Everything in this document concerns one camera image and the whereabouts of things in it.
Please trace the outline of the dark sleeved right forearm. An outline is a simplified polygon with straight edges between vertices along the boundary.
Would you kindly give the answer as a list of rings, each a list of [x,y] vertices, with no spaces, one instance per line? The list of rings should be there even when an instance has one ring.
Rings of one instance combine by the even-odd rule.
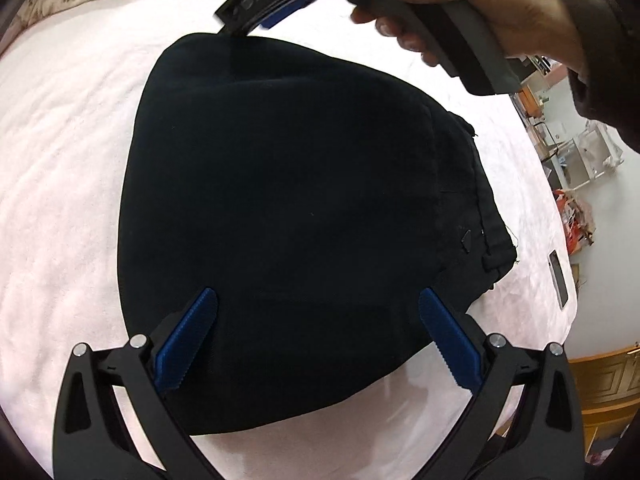
[[[585,65],[570,71],[574,104],[582,117],[614,127],[639,149],[639,14],[615,0],[562,0],[584,49]]]

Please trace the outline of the person's right hand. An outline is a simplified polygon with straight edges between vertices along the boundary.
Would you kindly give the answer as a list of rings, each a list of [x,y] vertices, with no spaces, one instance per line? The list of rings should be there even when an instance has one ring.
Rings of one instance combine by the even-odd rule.
[[[542,55],[575,73],[586,69],[578,30],[562,0],[400,0],[414,4],[466,1],[480,12],[507,58]]]

